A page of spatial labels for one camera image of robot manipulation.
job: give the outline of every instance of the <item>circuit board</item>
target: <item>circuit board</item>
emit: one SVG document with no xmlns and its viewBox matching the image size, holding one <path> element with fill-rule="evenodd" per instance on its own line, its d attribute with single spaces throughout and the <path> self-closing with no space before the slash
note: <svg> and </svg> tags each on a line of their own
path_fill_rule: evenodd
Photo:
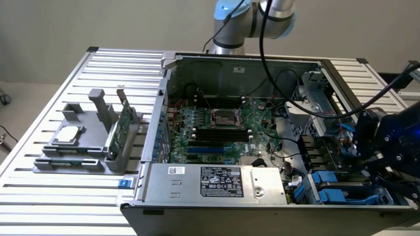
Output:
<svg viewBox="0 0 420 236">
<path fill-rule="evenodd" d="M 133 121 L 130 103 L 125 101 L 121 119 L 117 123 L 117 131 L 113 135 L 110 150 L 114 158 L 119 156 L 119 153 L 125 150 L 125 145 L 129 137 L 130 124 Z"/>
<path fill-rule="evenodd" d="M 238 109 L 199 108 L 193 102 L 178 102 L 178 106 L 170 109 L 171 123 L 171 163 L 211 163 L 241 164 L 242 157 L 270 156 L 270 149 L 279 141 L 270 138 L 263 129 L 273 136 L 278 136 L 275 127 L 262 125 L 271 122 L 273 113 L 267 112 L 271 102 L 250 99 Z M 247 130 L 253 135 L 249 142 L 223 142 L 223 150 L 219 153 L 201 153 L 201 147 L 191 148 L 197 141 L 195 129 L 223 129 L 227 132 Z"/>
</svg>

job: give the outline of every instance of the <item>motherboard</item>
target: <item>motherboard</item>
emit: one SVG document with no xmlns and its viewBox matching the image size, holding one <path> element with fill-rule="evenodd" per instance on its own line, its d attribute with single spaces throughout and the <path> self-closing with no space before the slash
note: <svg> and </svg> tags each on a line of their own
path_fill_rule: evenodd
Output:
<svg viewBox="0 0 420 236">
<path fill-rule="evenodd" d="M 169 110 L 170 162 L 250 165 L 270 156 L 282 148 L 266 135 L 278 136 L 275 108 L 274 102 L 253 98 L 179 100 Z"/>
</svg>

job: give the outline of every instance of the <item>power supply label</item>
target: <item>power supply label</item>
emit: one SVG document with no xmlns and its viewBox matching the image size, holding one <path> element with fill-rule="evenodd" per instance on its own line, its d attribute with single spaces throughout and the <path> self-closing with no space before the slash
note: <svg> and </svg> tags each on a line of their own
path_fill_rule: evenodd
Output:
<svg viewBox="0 0 420 236">
<path fill-rule="evenodd" d="M 239 167 L 202 167 L 203 197 L 243 198 L 243 178 Z"/>
</svg>

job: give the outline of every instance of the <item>aluminum workbench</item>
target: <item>aluminum workbench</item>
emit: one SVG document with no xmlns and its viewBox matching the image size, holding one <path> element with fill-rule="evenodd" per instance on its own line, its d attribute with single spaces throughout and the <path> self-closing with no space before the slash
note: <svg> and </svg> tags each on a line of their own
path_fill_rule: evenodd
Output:
<svg viewBox="0 0 420 236">
<path fill-rule="evenodd" d="M 0 166 L 0 235 L 133 236 L 118 202 L 134 190 L 118 189 L 119 180 L 135 177 L 149 122 L 158 95 L 163 52 L 99 48 L 87 52 L 54 98 Z M 369 64 L 357 59 L 330 58 L 362 103 L 385 87 Z M 63 120 L 67 102 L 95 111 L 87 94 L 103 88 L 106 102 L 121 111 L 117 88 L 125 86 L 131 105 L 145 113 L 125 176 L 35 174 L 34 160 L 42 154 Z M 395 113 L 407 107 L 393 91 L 374 106 Z"/>
</svg>

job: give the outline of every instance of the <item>white wall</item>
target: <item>white wall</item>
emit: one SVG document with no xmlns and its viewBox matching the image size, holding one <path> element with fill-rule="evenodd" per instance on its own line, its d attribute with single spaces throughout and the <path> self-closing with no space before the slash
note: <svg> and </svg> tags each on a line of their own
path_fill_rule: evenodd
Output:
<svg viewBox="0 0 420 236">
<path fill-rule="evenodd" d="M 199 51 L 217 0 L 0 0 L 0 80 L 62 83 L 89 46 Z M 420 59 L 419 0 L 299 0 L 269 54 L 366 57 L 379 71 Z M 258 40 L 247 41 L 258 53 Z"/>
</svg>

